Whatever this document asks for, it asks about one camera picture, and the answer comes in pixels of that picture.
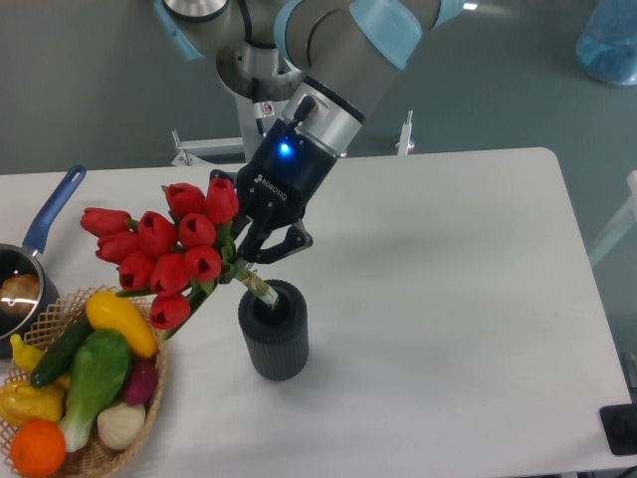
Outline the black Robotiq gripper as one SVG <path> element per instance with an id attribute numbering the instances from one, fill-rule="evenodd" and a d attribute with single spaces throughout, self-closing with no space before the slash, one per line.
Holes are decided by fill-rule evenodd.
<path id="1" fill-rule="evenodd" d="M 336 158 L 278 119 L 252 159 L 233 178 L 211 172 L 208 219 L 216 231 L 215 244 L 232 245 L 248 263 L 269 265 L 314 245 L 302 220 L 306 207 L 336 164 Z M 240 233 L 250 218 L 270 232 L 290 225 L 283 239 L 268 248 Z"/>

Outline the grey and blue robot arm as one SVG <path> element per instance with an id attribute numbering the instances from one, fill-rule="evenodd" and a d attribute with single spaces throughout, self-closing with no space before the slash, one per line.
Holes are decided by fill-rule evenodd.
<path id="1" fill-rule="evenodd" d="M 234 177 L 240 265 L 311 246 L 306 207 L 422 35 L 459 1 L 158 1 L 189 59 L 209 58 L 233 95 L 245 165 Z"/>

